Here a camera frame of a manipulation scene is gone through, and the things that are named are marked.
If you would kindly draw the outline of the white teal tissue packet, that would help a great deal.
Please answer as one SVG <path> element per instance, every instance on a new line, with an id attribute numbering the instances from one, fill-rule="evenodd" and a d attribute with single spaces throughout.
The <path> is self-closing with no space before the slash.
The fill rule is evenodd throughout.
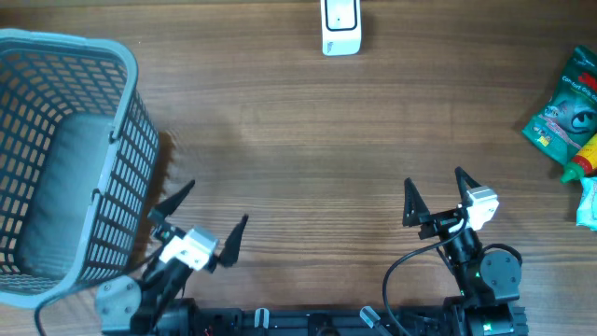
<path id="1" fill-rule="evenodd" d="M 576 210 L 576 224 L 577 226 L 584 226 L 592 231 L 597 231 L 596 177 L 583 177 L 580 182 L 583 190 Z"/>

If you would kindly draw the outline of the green 3M gloves packet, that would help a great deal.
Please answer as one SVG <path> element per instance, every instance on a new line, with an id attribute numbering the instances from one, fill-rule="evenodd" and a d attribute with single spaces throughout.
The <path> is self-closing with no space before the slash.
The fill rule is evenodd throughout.
<path id="1" fill-rule="evenodd" d="M 574 49 L 548 102 L 522 134 L 557 163 L 565 165 L 596 134 L 596 54 Z"/>

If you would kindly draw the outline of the sriracha chilli sauce bottle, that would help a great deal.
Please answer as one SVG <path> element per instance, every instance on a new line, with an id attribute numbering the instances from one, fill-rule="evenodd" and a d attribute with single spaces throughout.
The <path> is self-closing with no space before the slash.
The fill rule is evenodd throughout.
<path id="1" fill-rule="evenodd" d="M 591 175 L 596 171 L 596 135 L 594 135 L 577 154 L 563 166 L 560 181 L 568 183 Z"/>

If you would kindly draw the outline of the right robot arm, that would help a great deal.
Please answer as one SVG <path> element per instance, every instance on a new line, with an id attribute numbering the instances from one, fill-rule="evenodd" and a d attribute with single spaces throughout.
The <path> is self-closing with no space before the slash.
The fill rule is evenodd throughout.
<path id="1" fill-rule="evenodd" d="M 498 208 L 498 196 L 455 169 L 461 202 L 431 213 L 411 179 L 406 179 L 403 225 L 418 227 L 419 238 L 437 237 L 434 249 L 460 290 L 439 306 L 403 307 L 395 319 L 409 335 L 523 336 L 529 333 L 525 309 L 518 306 L 521 253 L 505 244 L 483 245 L 478 231 Z"/>

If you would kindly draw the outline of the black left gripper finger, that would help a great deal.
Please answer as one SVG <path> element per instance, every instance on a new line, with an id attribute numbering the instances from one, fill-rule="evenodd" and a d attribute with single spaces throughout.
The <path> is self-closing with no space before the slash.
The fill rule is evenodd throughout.
<path id="1" fill-rule="evenodd" d="M 218 264 L 222 267 L 232 267 L 238 261 L 243 239 L 243 232 L 248 222 L 248 218 L 248 215 L 243 215 L 240 222 L 229 234 L 229 237 L 224 244 L 224 248 L 218 256 Z"/>
<path id="2" fill-rule="evenodd" d="M 147 218 L 155 224 L 161 224 L 165 222 L 166 217 L 172 215 L 178 206 L 186 199 L 190 191 L 195 186 L 195 181 L 190 180 L 184 187 L 182 187 L 175 194 L 171 195 L 164 201 L 157 203 L 153 206 Z"/>

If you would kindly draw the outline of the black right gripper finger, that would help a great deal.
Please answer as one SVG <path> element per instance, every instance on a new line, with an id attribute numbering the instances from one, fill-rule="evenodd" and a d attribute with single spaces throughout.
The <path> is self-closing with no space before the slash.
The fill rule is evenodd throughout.
<path id="1" fill-rule="evenodd" d="M 469 203 L 467 192 L 480 186 L 462 167 L 458 166 L 454 170 L 457 187 L 461 196 L 462 203 Z"/>
<path id="2" fill-rule="evenodd" d="M 405 203 L 402 224 L 404 227 L 421 226 L 430 212 L 411 178 L 404 181 Z"/>

